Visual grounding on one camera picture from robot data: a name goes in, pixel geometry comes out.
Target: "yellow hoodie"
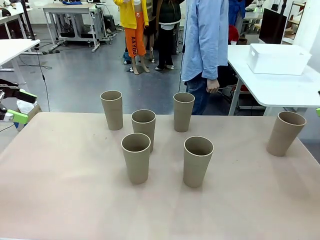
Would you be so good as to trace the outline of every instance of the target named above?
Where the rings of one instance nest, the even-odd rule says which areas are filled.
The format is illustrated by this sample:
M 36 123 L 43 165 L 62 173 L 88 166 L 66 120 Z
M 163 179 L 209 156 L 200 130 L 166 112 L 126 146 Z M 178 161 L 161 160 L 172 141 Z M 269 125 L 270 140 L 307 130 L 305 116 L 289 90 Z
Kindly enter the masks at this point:
M 113 2 L 119 6 L 121 25 L 124 28 L 137 29 L 134 1 L 131 0 L 131 2 L 124 3 L 124 0 L 113 0 Z M 141 0 L 141 4 L 142 4 L 144 26 L 149 26 L 146 0 Z

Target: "orange shorts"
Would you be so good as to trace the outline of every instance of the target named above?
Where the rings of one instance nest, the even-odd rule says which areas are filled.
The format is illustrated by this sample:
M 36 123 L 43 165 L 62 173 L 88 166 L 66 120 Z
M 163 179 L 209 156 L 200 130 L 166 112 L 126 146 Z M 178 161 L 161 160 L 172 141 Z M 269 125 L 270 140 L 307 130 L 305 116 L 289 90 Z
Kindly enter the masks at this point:
M 124 29 L 126 48 L 128 49 L 131 58 L 134 58 L 137 55 L 144 56 L 146 54 L 144 45 L 144 14 L 142 12 L 136 12 L 135 19 L 136 29 Z

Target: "person's hand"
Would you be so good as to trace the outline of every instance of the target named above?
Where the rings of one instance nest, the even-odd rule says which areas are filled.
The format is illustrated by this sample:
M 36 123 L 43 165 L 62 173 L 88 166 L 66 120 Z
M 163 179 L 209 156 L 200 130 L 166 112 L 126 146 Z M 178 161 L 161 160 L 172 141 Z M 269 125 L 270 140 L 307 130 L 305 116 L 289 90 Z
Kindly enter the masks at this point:
M 207 93 L 214 94 L 219 90 L 219 82 L 218 79 L 207 79 L 206 80 L 206 91 Z

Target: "blue jacket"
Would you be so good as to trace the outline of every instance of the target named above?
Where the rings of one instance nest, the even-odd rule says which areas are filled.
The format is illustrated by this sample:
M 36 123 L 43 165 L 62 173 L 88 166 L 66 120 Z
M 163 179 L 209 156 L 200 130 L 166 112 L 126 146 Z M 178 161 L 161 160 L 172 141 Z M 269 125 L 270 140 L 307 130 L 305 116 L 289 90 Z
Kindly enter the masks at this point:
M 246 16 L 246 1 L 245 0 L 229 0 L 229 24 L 235 26 L 238 12 L 244 19 Z
M 228 65 L 228 0 L 187 0 L 181 79 L 218 78 Z

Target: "white box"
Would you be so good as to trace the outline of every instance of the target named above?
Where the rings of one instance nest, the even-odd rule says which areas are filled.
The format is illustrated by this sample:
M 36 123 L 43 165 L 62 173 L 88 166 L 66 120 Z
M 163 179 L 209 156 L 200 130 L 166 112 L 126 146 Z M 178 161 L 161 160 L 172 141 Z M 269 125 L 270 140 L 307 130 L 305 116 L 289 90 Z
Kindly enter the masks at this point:
M 247 64 L 255 74 L 301 75 L 311 54 L 298 45 L 250 45 Z

